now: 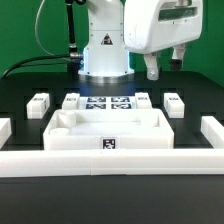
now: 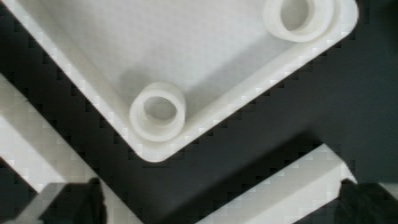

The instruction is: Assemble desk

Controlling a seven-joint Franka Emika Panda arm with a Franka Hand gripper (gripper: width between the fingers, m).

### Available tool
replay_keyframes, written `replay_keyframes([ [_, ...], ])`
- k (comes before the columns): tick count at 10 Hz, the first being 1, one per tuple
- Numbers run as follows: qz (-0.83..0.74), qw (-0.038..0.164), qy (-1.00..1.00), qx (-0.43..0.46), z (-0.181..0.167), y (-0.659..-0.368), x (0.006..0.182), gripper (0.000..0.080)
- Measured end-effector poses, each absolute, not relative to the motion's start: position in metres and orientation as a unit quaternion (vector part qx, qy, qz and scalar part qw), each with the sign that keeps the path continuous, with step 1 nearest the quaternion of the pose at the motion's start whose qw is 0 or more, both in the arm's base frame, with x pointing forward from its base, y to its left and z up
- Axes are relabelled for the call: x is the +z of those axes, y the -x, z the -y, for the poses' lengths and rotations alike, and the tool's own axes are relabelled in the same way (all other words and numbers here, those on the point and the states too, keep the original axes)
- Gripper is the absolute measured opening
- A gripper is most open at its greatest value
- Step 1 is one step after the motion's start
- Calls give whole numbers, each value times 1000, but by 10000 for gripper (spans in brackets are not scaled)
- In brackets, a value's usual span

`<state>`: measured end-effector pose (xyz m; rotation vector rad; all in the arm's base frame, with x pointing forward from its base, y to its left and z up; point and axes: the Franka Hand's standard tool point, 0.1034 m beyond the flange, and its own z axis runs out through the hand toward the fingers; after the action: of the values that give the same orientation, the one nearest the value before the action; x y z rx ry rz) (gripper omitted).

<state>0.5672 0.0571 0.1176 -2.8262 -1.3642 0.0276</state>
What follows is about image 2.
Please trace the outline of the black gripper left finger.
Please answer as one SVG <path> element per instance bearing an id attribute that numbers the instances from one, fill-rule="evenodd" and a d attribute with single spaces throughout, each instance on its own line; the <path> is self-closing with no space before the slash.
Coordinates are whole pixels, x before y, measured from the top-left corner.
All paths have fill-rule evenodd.
<path id="1" fill-rule="evenodd" d="M 99 179 L 67 183 L 38 216 L 42 224 L 106 224 L 106 206 Z"/>

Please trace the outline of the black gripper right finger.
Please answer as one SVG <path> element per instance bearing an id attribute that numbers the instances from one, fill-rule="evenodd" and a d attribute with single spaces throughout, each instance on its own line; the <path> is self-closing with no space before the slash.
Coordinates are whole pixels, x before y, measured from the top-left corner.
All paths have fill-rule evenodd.
<path id="1" fill-rule="evenodd" d="M 337 198 L 292 224 L 398 224 L 398 184 L 344 179 Z"/>

